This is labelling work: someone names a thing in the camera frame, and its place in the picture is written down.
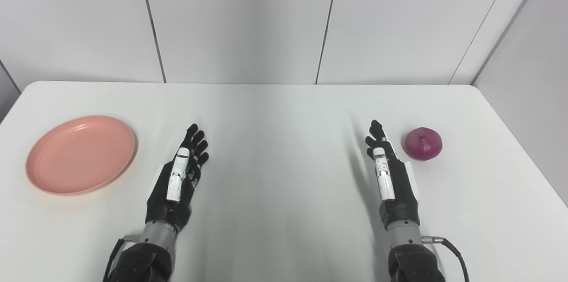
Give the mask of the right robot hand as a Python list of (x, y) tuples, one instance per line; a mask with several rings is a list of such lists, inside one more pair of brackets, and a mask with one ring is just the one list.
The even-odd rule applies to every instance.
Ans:
[(398, 221), (420, 225), (418, 201), (410, 184), (406, 164), (398, 158), (380, 122), (372, 120), (369, 133), (365, 143), (368, 146), (367, 155), (375, 166), (381, 199), (379, 214), (384, 228)]

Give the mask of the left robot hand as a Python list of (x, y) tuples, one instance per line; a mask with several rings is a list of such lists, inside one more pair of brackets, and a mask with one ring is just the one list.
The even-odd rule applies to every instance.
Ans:
[(191, 216), (190, 203), (201, 180), (201, 169), (209, 160), (205, 133), (191, 124), (172, 161), (160, 171), (146, 203), (145, 223), (164, 222), (178, 233)]

